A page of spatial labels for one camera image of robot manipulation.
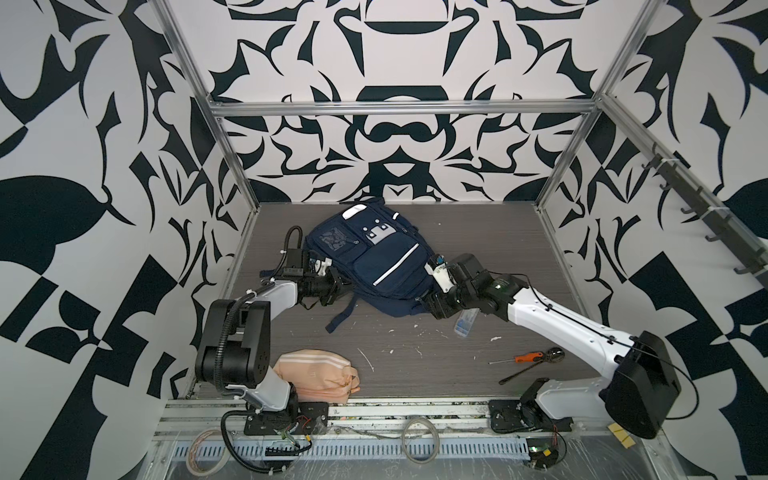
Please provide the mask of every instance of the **gray cable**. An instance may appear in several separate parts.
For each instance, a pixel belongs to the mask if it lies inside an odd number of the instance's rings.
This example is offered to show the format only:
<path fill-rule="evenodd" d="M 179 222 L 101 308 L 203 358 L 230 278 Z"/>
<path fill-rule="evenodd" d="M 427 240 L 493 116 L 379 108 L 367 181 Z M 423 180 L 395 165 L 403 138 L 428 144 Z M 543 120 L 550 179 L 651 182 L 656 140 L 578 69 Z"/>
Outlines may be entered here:
<path fill-rule="evenodd" d="M 435 440 L 435 449 L 432 450 L 432 454 L 426 460 L 419 460 L 417 458 L 413 458 L 411 454 L 408 452 L 408 446 L 406 445 L 406 432 L 408 432 L 408 429 L 410 429 L 411 426 L 415 423 L 421 423 L 422 425 L 424 425 L 432 433 L 432 437 Z M 437 454 L 440 451 L 440 434 L 438 433 L 437 428 L 435 428 L 432 422 L 424 418 L 410 419 L 408 423 L 406 423 L 406 427 L 402 430 L 402 434 L 400 435 L 400 442 L 402 443 L 402 453 L 405 454 L 406 458 L 413 463 L 418 463 L 419 465 L 430 463 L 432 460 L 437 458 Z"/>
<path fill-rule="evenodd" d="M 197 450 L 200 448 L 200 445 L 203 443 L 205 439 L 210 437 L 211 435 L 221 435 L 221 432 L 218 429 L 211 429 L 206 430 L 205 432 L 200 433 L 195 440 L 192 441 L 192 444 L 190 445 L 190 449 L 187 452 L 187 458 L 185 459 L 185 463 L 187 464 L 187 470 L 189 473 L 196 477 L 207 477 L 208 475 L 213 475 L 214 473 L 221 470 L 229 461 L 230 459 L 230 451 L 227 449 L 224 449 L 224 451 L 221 453 L 221 458 L 219 459 L 219 462 L 214 465 L 213 468 L 210 470 L 203 470 L 200 468 L 200 466 L 195 461 L 195 456 L 197 455 Z"/>

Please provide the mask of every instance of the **orange screwdriver handle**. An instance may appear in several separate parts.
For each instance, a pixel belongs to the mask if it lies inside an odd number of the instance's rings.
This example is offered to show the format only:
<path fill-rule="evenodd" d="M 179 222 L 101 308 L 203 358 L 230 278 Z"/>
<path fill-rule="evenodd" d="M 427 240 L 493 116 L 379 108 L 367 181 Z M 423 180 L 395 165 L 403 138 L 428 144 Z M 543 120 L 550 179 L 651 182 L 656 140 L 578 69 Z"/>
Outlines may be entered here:
<path fill-rule="evenodd" d="M 531 352 L 515 357 L 515 363 L 537 362 L 544 358 L 544 352 Z"/>

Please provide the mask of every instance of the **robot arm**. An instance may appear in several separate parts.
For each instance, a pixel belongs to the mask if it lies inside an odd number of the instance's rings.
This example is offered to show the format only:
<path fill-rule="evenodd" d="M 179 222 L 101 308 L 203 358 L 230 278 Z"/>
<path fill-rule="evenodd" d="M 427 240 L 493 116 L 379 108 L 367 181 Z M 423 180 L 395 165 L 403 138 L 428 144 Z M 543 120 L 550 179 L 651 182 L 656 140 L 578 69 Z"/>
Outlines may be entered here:
<path fill-rule="evenodd" d="M 554 306 L 557 311 L 548 309 L 547 305 Z M 559 312 L 578 320 L 579 323 L 569 321 Z M 613 378 L 618 367 L 615 359 L 617 357 L 623 359 L 630 352 L 630 348 L 611 342 L 592 330 L 597 330 L 605 336 L 613 336 L 624 345 L 634 343 L 629 333 L 593 322 L 573 310 L 552 302 L 538 291 L 535 293 L 531 287 L 520 289 L 515 294 L 514 302 L 508 304 L 507 317 L 510 322 L 531 329 L 574 353 L 607 379 Z"/>
<path fill-rule="evenodd" d="M 248 290 L 243 302 L 216 300 L 211 304 L 197 349 L 197 378 L 214 383 L 218 369 L 223 380 L 222 394 L 245 399 L 258 412 L 286 411 L 296 394 L 270 367 L 272 320 L 304 297 L 317 297 L 325 306 L 352 287 L 327 259 L 314 259 L 309 251 L 300 248 L 286 249 L 274 276 L 258 289 Z M 232 310 L 237 311 L 227 324 Z M 229 337 L 239 329 L 243 331 L 242 340 L 227 338 L 220 350 L 222 335 Z"/>
<path fill-rule="evenodd" d="M 680 394 L 659 337 L 649 332 L 634 337 L 596 323 L 552 302 L 514 275 L 493 278 L 467 253 L 447 264 L 433 257 L 426 269 L 437 273 L 435 280 L 441 287 L 425 298 L 438 318 L 479 308 L 556 342 L 600 373 L 602 379 L 597 380 L 535 382 L 535 390 L 526 392 L 521 402 L 528 397 L 539 418 L 542 412 L 550 419 L 603 412 L 635 435 L 656 436 Z"/>

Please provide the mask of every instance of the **white paint splatter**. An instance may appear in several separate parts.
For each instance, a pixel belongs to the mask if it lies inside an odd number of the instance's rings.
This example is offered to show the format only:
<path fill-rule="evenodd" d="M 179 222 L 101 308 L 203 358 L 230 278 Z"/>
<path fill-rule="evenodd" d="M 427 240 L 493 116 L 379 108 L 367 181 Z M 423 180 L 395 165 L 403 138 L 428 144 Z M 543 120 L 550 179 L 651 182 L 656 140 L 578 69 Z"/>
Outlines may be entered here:
<path fill-rule="evenodd" d="M 368 366 L 371 367 L 371 372 L 375 372 L 375 370 L 373 369 L 373 365 L 371 365 L 371 361 L 368 360 L 368 357 L 366 356 L 366 354 L 363 353 L 361 349 L 357 349 L 357 351 L 360 352 L 360 355 L 362 355 L 364 359 L 366 359 L 366 362 L 368 362 Z"/>

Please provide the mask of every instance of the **red wire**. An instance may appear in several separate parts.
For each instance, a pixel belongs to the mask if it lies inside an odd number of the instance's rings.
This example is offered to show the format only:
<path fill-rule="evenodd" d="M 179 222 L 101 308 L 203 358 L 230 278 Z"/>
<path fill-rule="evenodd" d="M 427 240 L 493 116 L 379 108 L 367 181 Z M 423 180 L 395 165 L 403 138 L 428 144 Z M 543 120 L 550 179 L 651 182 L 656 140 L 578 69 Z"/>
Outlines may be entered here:
<path fill-rule="evenodd" d="M 304 425 L 301 426 L 302 431 L 304 430 L 304 427 L 306 427 L 306 424 L 309 422 L 312 422 L 312 419 L 306 415 L 299 415 L 299 419 L 306 419 L 306 422 L 304 422 Z"/>

